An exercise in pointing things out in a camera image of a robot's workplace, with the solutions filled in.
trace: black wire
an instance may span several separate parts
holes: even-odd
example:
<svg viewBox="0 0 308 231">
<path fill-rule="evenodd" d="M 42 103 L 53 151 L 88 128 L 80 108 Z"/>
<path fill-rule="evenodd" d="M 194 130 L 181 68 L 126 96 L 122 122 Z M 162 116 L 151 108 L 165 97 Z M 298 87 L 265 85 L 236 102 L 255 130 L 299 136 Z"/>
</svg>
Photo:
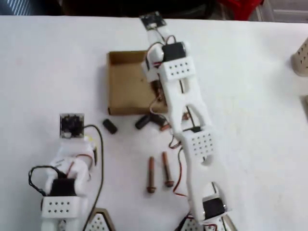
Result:
<svg viewBox="0 0 308 231">
<path fill-rule="evenodd" d="M 217 193 L 214 182 L 212 182 L 212 187 L 213 187 L 214 193 Z M 226 224 L 225 224 L 223 217 L 221 217 L 221 220 L 222 220 L 222 225 L 223 225 L 224 230 L 227 231 Z"/>
<path fill-rule="evenodd" d="M 95 126 L 94 124 L 86 125 L 84 128 L 89 128 L 89 127 L 95 128 L 95 129 L 97 130 L 97 132 L 98 132 L 98 134 L 99 134 L 99 136 L 100 136 L 100 140 L 101 140 L 101 152 L 102 152 L 102 156 L 101 156 L 101 158 L 102 158 L 102 180 L 101 180 L 100 188 L 99 188 L 98 193 L 97 193 L 97 195 L 96 195 L 96 198 L 95 198 L 93 207 L 92 207 L 92 209 L 91 209 L 91 211 L 90 211 L 90 213 L 89 213 L 89 216 L 88 216 L 88 218 L 87 218 L 87 220 L 86 220 L 86 223 L 85 223 L 85 225 L 84 225 L 84 227 L 83 227 L 83 229 L 82 229 L 83 231 L 86 229 L 87 224 L 88 224 L 88 222 L 90 221 L 90 218 L 91 218 L 92 213 L 93 213 L 93 211 L 94 211 L 94 209 L 95 209 L 95 206 L 96 206 L 96 203 L 97 203 L 97 201 L 98 201 L 98 198 L 99 198 L 99 196 L 100 196 L 100 194 L 101 194 L 101 190 L 102 190 L 102 187 L 103 187 L 103 177 L 104 177 L 104 168 L 103 168 L 103 164 L 104 164 L 104 159 L 103 159 L 103 156 L 104 156 L 104 143 L 103 143 L 103 136 L 102 136 L 102 133 L 101 133 L 100 129 L 99 129 L 97 126 Z"/>
<path fill-rule="evenodd" d="M 34 170 L 37 169 L 37 168 L 51 168 L 51 169 L 56 171 L 56 173 L 58 174 L 58 178 L 66 178 L 66 174 L 65 173 L 61 172 L 59 169 L 57 169 L 56 167 L 51 166 L 51 165 L 41 165 L 41 166 L 35 166 L 35 167 L 31 168 L 30 171 L 29 171 L 29 174 L 28 174 L 29 185 L 32 188 L 34 188 L 36 191 L 38 191 L 40 194 L 42 194 L 42 196 L 47 196 L 47 194 L 44 192 L 43 189 L 39 189 L 32 182 L 32 174 L 33 174 Z"/>
<path fill-rule="evenodd" d="M 166 40 L 165 40 L 164 36 L 158 31 L 157 27 L 155 27 L 153 29 L 160 35 L 160 37 L 162 38 L 163 42 L 166 43 Z"/>
<path fill-rule="evenodd" d="M 226 224 L 225 224 L 225 221 L 224 221 L 223 217 L 221 217 L 221 220 L 222 220 L 223 228 L 225 229 L 225 231 L 227 231 Z"/>
<path fill-rule="evenodd" d="M 180 80 L 180 87 L 181 87 L 181 92 L 182 92 L 182 94 L 184 93 L 184 88 L 183 88 L 183 84 L 182 84 L 182 81 Z M 187 112 L 188 112 L 188 114 L 189 114 L 189 117 L 190 117 L 190 119 L 191 119 L 191 121 L 192 121 L 192 127 L 195 127 L 195 124 L 194 124 L 194 121 L 193 121 L 193 117 L 192 117 L 192 114 L 191 114 L 191 111 L 189 110 L 189 107 L 188 106 L 186 106 L 186 109 L 187 109 Z"/>
</svg>

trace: beige cylinder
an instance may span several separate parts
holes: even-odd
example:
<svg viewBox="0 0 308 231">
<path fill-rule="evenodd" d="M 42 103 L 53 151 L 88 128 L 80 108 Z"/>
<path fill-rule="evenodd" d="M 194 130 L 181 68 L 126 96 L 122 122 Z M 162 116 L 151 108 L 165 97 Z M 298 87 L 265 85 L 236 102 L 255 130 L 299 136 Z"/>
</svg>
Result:
<svg viewBox="0 0 308 231">
<path fill-rule="evenodd" d="M 299 76 L 308 77 L 308 39 L 291 57 L 294 72 Z"/>
</svg>

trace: hole pattern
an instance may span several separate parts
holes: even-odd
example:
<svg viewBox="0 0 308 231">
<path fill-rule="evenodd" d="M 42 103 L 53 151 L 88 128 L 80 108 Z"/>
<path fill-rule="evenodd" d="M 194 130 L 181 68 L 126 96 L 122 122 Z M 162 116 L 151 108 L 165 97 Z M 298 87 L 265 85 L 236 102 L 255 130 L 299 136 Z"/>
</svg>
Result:
<svg viewBox="0 0 308 231">
<path fill-rule="evenodd" d="M 202 157 L 203 160 L 208 154 L 211 154 L 214 151 L 214 144 L 212 141 L 211 133 L 206 133 L 202 135 L 196 135 L 191 139 L 191 150 L 193 154 L 197 157 Z"/>
<path fill-rule="evenodd" d="M 305 64 L 304 61 L 306 60 L 308 56 L 308 52 L 305 54 L 304 49 L 307 49 L 307 44 L 305 43 L 297 52 L 298 56 L 300 57 L 300 64 Z"/>
<path fill-rule="evenodd" d="M 166 66 L 166 70 L 168 71 L 168 75 L 181 78 L 188 74 L 194 74 L 194 71 L 192 72 L 192 65 L 193 64 L 189 59 L 170 61 L 170 63 Z"/>
<path fill-rule="evenodd" d="M 194 219 L 187 218 L 183 224 L 181 231 L 198 231 L 200 230 Z"/>
<path fill-rule="evenodd" d="M 62 201 L 62 199 L 51 199 L 50 201 L 44 203 L 43 213 L 45 213 L 45 216 L 51 218 L 65 218 L 67 216 L 74 216 L 74 211 L 71 210 L 71 202 Z"/>
<path fill-rule="evenodd" d="M 102 214 L 96 214 L 90 224 L 87 225 L 86 231 L 108 231 L 108 226 Z"/>
</svg>

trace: black cylinder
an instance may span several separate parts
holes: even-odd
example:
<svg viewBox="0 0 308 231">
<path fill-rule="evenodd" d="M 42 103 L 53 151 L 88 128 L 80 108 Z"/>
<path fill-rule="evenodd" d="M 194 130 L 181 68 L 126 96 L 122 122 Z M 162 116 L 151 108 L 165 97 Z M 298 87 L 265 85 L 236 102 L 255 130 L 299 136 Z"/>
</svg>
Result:
<svg viewBox="0 0 308 231">
<path fill-rule="evenodd" d="M 144 115 L 135 124 L 136 129 L 141 129 L 150 122 L 150 115 Z"/>
<path fill-rule="evenodd" d="M 161 115 L 151 113 L 150 119 L 153 123 L 156 123 L 158 126 L 162 127 L 166 120 Z"/>
<path fill-rule="evenodd" d="M 117 132 L 116 126 L 109 119 L 105 119 L 103 121 L 103 125 L 111 134 L 115 134 Z"/>
</svg>

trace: white 3d-printed bracket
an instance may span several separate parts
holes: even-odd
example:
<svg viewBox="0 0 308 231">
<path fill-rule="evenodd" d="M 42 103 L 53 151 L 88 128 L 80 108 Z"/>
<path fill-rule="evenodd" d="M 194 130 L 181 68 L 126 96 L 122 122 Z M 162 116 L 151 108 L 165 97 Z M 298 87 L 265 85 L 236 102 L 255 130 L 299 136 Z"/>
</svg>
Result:
<svg viewBox="0 0 308 231">
<path fill-rule="evenodd" d="M 187 187 L 190 207 L 195 220 L 199 224 L 225 215 L 205 220 L 203 208 L 205 188 L 212 182 L 218 192 L 214 197 L 220 197 L 226 205 L 225 211 L 231 208 L 228 184 L 224 166 L 221 164 L 217 147 L 215 146 L 215 133 L 204 103 L 192 57 L 163 62 L 158 68 L 158 74 L 164 89 L 168 105 L 169 122 L 174 136 L 181 141 L 187 162 Z M 184 84 L 184 93 L 179 90 L 179 80 Z M 185 107 L 192 109 L 200 121 L 201 131 L 182 131 L 181 120 Z"/>
</svg>

